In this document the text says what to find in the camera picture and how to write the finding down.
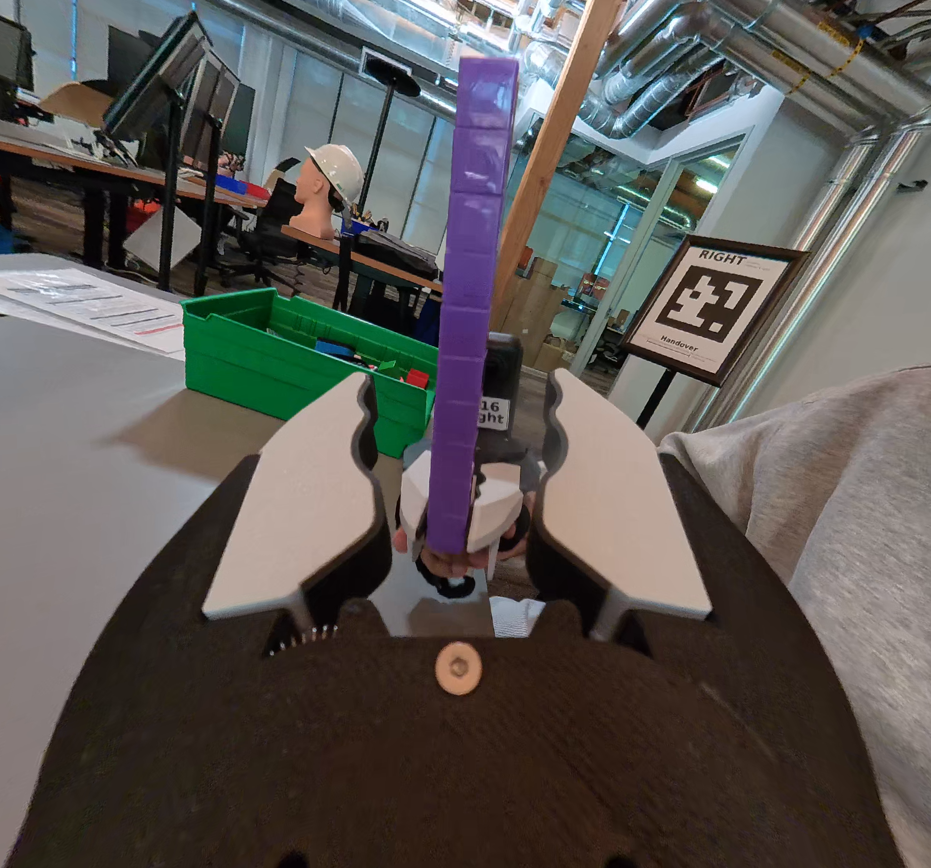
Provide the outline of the person's right hand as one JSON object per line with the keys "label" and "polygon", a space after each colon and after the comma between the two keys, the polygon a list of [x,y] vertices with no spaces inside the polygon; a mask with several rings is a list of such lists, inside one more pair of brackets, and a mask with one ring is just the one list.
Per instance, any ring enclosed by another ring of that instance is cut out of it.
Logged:
{"label": "person's right hand", "polygon": [[[527,492],[524,496],[524,504],[530,513],[532,513],[535,500],[535,491]],[[509,540],[515,536],[516,526],[512,525],[506,531],[505,537]],[[392,546],[396,551],[401,553],[406,553],[409,550],[408,537],[401,525],[399,525],[394,532]],[[521,558],[526,553],[526,549],[527,538],[526,536],[522,536],[511,549],[505,550],[499,547],[496,554],[496,562],[499,563]],[[432,551],[424,545],[420,552],[420,558],[424,566],[435,576],[443,579],[460,579],[468,576],[469,572],[472,570],[486,570],[490,559],[490,552],[487,548],[483,548],[475,552],[463,551],[457,555],[452,555],[449,553]]]}

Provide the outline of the person's right forearm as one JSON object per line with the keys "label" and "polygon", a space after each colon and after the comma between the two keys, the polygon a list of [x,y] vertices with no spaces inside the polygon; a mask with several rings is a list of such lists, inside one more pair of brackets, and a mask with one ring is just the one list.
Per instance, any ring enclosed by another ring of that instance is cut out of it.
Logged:
{"label": "person's right forearm", "polygon": [[529,637],[546,608],[546,603],[539,600],[515,600],[502,596],[490,596],[489,604],[495,637],[499,639]]}

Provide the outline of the white hard hat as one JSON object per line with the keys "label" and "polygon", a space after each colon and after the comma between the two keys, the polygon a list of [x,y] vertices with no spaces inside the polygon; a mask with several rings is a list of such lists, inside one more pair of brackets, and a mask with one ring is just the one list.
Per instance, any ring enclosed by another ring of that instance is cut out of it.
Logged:
{"label": "white hard hat", "polygon": [[354,153],[345,145],[333,143],[307,147],[309,158],[326,177],[343,203],[357,204],[364,186],[364,173]]}

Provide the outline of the purple block bar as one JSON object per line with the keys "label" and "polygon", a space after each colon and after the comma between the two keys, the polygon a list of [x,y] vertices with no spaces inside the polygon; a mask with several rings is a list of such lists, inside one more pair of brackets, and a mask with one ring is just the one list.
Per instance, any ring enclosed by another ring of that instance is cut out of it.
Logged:
{"label": "purple block bar", "polygon": [[444,554],[466,546],[517,95],[516,59],[460,60],[425,538]]}

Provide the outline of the black office chair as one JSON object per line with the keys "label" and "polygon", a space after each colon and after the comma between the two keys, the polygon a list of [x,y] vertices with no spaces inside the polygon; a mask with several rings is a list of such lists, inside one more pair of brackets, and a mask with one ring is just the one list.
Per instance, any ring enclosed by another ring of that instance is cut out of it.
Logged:
{"label": "black office chair", "polygon": [[303,244],[283,233],[282,229],[300,211],[295,200],[296,187],[284,177],[275,180],[271,194],[255,226],[238,239],[240,253],[246,262],[234,273],[238,277],[252,276],[256,283],[266,287],[274,283],[290,289],[292,296],[302,287]]}

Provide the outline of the wooden workbench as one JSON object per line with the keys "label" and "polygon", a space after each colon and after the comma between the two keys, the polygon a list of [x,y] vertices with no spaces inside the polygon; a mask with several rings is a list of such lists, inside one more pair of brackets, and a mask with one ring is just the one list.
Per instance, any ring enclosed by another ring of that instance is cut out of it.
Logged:
{"label": "wooden workbench", "polygon": [[181,199],[201,202],[204,219],[211,222],[218,220],[221,205],[251,210],[265,202],[221,187],[208,200],[205,186],[192,180],[169,185],[158,171],[99,160],[81,147],[55,146],[53,138],[36,127],[7,121],[1,130],[1,176],[2,240],[14,243],[13,178],[65,187],[83,196],[83,263],[94,269],[126,268],[128,207],[134,199],[164,197],[170,191]]}

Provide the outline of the black floor lamp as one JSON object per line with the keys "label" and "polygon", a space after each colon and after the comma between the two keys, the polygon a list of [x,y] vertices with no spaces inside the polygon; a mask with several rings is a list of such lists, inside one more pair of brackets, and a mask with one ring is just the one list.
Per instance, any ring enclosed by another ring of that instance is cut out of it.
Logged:
{"label": "black floor lamp", "polygon": [[360,216],[364,215],[367,209],[369,191],[373,182],[379,153],[389,120],[390,109],[394,99],[397,94],[409,99],[416,99],[421,94],[421,86],[413,77],[412,72],[401,64],[384,57],[380,57],[376,54],[368,54],[362,65],[362,71],[364,76],[375,80],[385,87],[385,96],[369,152],[363,186],[358,200],[355,203]]}

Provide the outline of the green storage bin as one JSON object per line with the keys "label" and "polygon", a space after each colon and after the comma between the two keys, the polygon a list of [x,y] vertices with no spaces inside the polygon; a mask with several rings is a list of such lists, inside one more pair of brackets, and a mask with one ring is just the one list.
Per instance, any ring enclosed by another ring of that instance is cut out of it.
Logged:
{"label": "green storage bin", "polygon": [[[226,402],[288,420],[351,373],[373,379],[381,454],[401,457],[425,434],[436,389],[437,348],[273,288],[181,302],[185,385]],[[318,338],[355,349],[349,362],[314,350]],[[404,382],[429,374],[427,389]]]}

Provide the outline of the printed paper sheet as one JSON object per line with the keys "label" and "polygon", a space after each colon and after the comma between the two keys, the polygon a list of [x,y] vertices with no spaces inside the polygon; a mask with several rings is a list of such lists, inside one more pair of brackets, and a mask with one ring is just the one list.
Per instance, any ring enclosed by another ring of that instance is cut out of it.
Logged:
{"label": "printed paper sheet", "polygon": [[177,303],[104,280],[81,269],[3,272],[2,312],[35,314],[40,323],[93,338],[184,359],[182,309]]}

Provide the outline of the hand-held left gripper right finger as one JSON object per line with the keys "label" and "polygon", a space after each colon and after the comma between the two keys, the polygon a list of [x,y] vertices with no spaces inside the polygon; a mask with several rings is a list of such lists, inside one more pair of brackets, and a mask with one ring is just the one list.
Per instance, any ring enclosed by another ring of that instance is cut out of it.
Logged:
{"label": "hand-held left gripper right finger", "polygon": [[654,443],[566,369],[548,375],[544,420],[526,552],[539,597],[571,603],[602,642],[633,610],[705,620],[712,603]]}

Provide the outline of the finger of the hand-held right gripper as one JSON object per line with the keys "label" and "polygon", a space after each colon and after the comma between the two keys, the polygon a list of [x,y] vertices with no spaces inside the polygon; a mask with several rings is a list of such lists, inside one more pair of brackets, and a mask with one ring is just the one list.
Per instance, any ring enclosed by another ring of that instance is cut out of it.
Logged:
{"label": "finger of the hand-held right gripper", "polygon": [[403,550],[414,562],[420,560],[425,544],[431,454],[431,443],[414,443],[402,457],[399,530],[403,531],[406,544],[399,551]]}
{"label": "finger of the hand-held right gripper", "polygon": [[488,462],[481,466],[466,539],[469,554],[493,548],[515,525],[523,507],[520,466]]}

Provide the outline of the plywood chair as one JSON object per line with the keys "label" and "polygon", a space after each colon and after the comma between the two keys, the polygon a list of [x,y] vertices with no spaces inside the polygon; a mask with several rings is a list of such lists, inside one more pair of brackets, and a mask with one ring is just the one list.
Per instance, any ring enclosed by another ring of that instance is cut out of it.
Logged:
{"label": "plywood chair", "polygon": [[99,86],[98,81],[70,81],[45,96],[38,106],[54,117],[68,118],[91,129],[102,129],[113,97]]}

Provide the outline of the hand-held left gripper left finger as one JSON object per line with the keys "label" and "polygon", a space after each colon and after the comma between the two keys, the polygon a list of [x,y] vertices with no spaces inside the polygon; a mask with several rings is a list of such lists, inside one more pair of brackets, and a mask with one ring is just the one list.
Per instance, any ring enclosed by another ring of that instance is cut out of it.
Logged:
{"label": "hand-held left gripper left finger", "polygon": [[209,619],[284,610],[333,629],[386,579],[392,547],[374,466],[374,379],[350,373],[264,445],[202,606]]}

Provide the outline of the mannequin head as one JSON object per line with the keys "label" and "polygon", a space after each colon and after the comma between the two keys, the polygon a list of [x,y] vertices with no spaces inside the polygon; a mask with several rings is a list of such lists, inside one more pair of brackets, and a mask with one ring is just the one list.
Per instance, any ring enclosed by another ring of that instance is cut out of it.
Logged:
{"label": "mannequin head", "polygon": [[298,174],[294,199],[300,210],[290,219],[289,226],[323,241],[339,240],[332,216],[342,211],[342,201],[309,157]]}

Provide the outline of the cluster of silver pipes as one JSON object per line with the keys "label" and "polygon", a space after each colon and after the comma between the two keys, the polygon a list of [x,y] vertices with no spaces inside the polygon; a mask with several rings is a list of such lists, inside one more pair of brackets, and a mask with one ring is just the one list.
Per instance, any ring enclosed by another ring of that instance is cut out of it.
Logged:
{"label": "cluster of silver pipes", "polygon": [[[539,0],[540,20],[564,0]],[[439,84],[436,101],[452,112],[459,61],[467,55],[528,57],[547,64],[572,50],[541,34],[536,13],[513,7],[507,35],[489,33],[468,20],[456,0],[242,0],[258,20],[262,10],[288,6],[302,22],[316,18],[374,43],[406,64],[428,71]],[[794,339],[809,310],[853,244],[891,177],[914,150],[929,124],[929,82],[894,60],[888,49],[856,33],[808,0],[635,0],[626,10],[611,3],[611,17],[583,68],[574,118],[604,117],[605,138],[631,138],[649,122],[647,106],[663,109],[682,90],[727,60],[756,80],[796,96],[820,119],[847,129],[851,138],[837,165],[839,176],[822,187],[791,249],[813,260],[754,350],[744,352],[715,401],[701,410],[699,425],[735,418],[756,394]]]}

